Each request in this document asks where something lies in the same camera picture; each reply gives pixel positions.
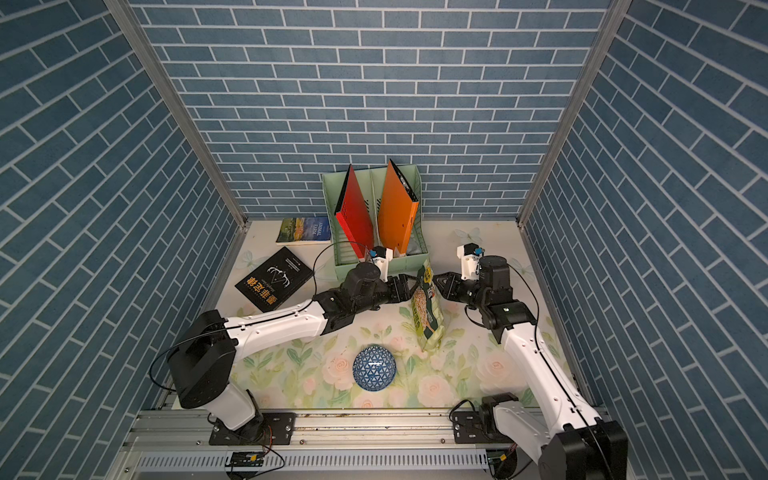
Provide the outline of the orange file folder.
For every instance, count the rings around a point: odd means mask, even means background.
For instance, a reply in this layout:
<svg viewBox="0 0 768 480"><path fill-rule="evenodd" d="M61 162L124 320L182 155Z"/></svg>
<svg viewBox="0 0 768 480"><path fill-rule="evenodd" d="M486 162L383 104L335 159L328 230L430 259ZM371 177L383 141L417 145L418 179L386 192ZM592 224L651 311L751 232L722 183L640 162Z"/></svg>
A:
<svg viewBox="0 0 768 480"><path fill-rule="evenodd" d="M377 217L381 244L398 257L407 254L419 198L400 168L388 161Z"/></svg>

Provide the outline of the green oats bag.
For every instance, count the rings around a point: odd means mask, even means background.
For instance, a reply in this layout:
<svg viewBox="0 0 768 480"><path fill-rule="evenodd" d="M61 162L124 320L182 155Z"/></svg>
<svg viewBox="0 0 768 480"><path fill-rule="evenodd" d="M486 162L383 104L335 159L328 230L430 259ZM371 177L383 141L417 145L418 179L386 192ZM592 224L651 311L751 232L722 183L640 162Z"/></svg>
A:
<svg viewBox="0 0 768 480"><path fill-rule="evenodd" d="M411 313L419 346L424 351L437 349L445 333L440 296L434 283L434 272L426 260L417 274L411 298Z"/></svg>

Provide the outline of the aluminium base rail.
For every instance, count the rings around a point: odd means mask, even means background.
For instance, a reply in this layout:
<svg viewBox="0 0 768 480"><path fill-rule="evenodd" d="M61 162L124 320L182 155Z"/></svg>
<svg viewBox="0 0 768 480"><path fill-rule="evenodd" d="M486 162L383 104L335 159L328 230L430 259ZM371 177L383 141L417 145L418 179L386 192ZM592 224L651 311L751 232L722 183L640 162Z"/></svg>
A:
<svg viewBox="0 0 768 480"><path fill-rule="evenodd" d="M110 479L487 479L494 444L458 444L440 409L300 410L280 444L210 444L202 410L139 414ZM260 469L225 468L233 452L262 451Z"/></svg>

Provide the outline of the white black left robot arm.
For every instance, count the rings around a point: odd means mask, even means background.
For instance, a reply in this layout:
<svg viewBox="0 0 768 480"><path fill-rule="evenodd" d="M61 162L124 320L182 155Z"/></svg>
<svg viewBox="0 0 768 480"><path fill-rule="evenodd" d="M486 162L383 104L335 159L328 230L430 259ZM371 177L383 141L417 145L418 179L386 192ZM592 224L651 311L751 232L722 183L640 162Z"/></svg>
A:
<svg viewBox="0 0 768 480"><path fill-rule="evenodd" d="M204 409L230 431L259 420L255 395L230 382L236 363L282 343L333 333L384 304L408 301L417 285L415 276L383 278L378 266L363 262L339 287L294 307L249 317L201 314L166 356L180 406Z"/></svg>

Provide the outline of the red file folder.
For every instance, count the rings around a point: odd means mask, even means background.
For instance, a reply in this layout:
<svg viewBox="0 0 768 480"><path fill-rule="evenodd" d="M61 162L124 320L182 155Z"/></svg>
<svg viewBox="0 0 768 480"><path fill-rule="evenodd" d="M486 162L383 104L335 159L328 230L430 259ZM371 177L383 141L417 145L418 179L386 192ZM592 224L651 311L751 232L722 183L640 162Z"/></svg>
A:
<svg viewBox="0 0 768 480"><path fill-rule="evenodd" d="M352 166L347 169L334 216L357 258L364 260L366 254L374 248L374 229Z"/></svg>

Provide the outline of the small black controller box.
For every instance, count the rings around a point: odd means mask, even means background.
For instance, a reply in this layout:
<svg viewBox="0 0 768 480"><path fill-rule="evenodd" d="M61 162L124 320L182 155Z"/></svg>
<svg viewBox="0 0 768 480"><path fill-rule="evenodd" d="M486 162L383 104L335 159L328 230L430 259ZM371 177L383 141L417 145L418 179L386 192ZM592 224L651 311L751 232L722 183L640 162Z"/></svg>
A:
<svg viewBox="0 0 768 480"><path fill-rule="evenodd" d="M233 452L225 468L231 471L236 469L260 469L264 465L265 454L262 451Z"/></svg>

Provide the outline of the blue patterned ceramic bowl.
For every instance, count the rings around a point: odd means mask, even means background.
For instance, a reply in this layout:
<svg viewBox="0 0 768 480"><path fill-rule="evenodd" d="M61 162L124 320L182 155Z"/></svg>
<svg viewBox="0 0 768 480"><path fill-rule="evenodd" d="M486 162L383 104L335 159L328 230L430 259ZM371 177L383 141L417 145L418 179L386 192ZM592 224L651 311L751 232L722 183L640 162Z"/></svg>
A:
<svg viewBox="0 0 768 480"><path fill-rule="evenodd" d="M359 387L368 392L378 392L394 381L397 365L394 355L387 348L369 345L355 357L352 370Z"/></svg>

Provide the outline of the landscape cover book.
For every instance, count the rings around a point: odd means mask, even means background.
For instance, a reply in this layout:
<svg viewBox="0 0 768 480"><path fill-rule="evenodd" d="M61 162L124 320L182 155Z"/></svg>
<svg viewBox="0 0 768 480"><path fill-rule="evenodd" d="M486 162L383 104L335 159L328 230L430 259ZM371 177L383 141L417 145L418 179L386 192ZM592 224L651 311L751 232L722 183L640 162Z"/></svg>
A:
<svg viewBox="0 0 768 480"><path fill-rule="evenodd" d="M277 244L304 245L329 243L332 238L327 217L293 217L282 220Z"/></svg>

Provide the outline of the black book with antlers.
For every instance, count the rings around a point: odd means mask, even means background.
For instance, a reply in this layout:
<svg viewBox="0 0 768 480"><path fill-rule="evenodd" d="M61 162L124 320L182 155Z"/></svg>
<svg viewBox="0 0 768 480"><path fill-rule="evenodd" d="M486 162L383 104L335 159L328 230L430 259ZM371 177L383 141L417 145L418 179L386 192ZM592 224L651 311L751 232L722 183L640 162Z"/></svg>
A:
<svg viewBox="0 0 768 480"><path fill-rule="evenodd" d="M235 284L261 312L280 307L313 275L311 268L293 251L282 247Z"/></svg>

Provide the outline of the mint green file organizer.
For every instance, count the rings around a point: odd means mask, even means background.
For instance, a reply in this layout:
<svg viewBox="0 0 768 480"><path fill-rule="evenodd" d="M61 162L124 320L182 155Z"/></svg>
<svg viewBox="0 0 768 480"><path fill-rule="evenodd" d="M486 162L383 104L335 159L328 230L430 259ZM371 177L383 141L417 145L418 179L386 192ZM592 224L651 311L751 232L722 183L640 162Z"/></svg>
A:
<svg viewBox="0 0 768 480"><path fill-rule="evenodd" d="M428 260L416 166L390 161L356 170L349 165L325 174L322 183L339 280L361 262L377 264L386 277L416 272Z"/></svg>

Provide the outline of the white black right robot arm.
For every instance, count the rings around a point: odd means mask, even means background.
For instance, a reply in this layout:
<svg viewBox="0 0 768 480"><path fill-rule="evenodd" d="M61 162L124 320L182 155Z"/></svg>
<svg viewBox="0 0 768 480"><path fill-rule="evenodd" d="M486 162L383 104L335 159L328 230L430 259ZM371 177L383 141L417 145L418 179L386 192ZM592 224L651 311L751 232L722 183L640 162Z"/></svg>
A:
<svg viewBox="0 0 768 480"><path fill-rule="evenodd" d="M483 434L503 436L537 465L543 479L624 479L629 440L621 425L606 421L572 384L547 350L538 317L515 299L513 268L479 251L461 258L461 272L434 277L443 298L479 311L504 352L522 371L541 411L529 414L512 394L484 398Z"/></svg>

